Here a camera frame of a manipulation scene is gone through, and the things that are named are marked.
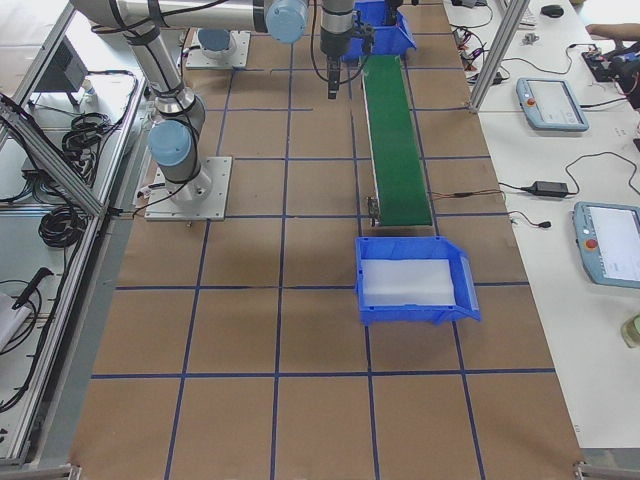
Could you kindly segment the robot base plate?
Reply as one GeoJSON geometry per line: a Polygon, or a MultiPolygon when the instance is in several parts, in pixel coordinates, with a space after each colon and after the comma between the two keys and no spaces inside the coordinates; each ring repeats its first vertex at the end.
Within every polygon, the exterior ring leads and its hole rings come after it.
{"type": "Polygon", "coordinates": [[[188,47],[188,70],[244,69],[250,33],[239,30],[197,29],[188,47]]]}
{"type": "Polygon", "coordinates": [[[157,167],[154,181],[163,186],[151,192],[144,218],[148,221],[223,221],[232,164],[233,159],[228,156],[202,159],[200,173],[185,186],[166,183],[157,167]]]}

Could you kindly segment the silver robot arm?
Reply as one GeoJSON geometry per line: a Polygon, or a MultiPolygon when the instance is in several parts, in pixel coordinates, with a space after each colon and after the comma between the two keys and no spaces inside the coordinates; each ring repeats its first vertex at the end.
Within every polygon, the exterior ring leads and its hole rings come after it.
{"type": "Polygon", "coordinates": [[[293,44],[312,17],[309,1],[76,1],[73,5],[92,22],[96,34],[120,34],[129,44],[162,118],[151,130],[149,149],[164,176],[168,199],[176,205],[202,201],[212,179],[197,151],[206,119],[203,102],[185,84],[162,30],[248,31],[293,44]]]}
{"type": "MultiPolygon", "coordinates": [[[[362,12],[355,1],[324,1],[321,21],[320,48],[331,59],[346,57],[354,38],[362,40],[362,51],[369,53],[374,42],[374,30],[359,23],[362,12]]],[[[275,40],[292,44],[304,33],[308,21],[307,1],[253,1],[247,10],[245,25],[225,24],[223,27],[203,28],[198,32],[201,46],[211,52],[231,48],[233,30],[251,30],[271,35],[275,40]]]]}

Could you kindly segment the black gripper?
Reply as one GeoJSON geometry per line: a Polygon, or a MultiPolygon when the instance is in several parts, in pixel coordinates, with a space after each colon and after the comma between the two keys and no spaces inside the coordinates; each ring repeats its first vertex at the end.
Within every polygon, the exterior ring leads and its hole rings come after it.
{"type": "Polygon", "coordinates": [[[385,25],[395,25],[397,23],[398,9],[401,7],[401,0],[385,0],[385,25]]]}
{"type": "Polygon", "coordinates": [[[340,87],[340,58],[335,56],[327,57],[327,97],[335,100],[340,87]]]}

